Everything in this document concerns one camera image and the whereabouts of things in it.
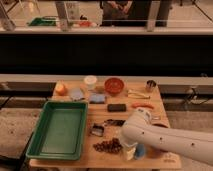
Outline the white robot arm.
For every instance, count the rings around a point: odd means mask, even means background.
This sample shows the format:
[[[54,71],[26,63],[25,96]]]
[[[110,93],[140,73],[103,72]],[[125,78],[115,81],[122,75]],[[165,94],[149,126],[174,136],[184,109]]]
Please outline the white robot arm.
[[[146,144],[213,166],[213,133],[153,126],[151,112],[138,107],[119,132],[124,147]]]

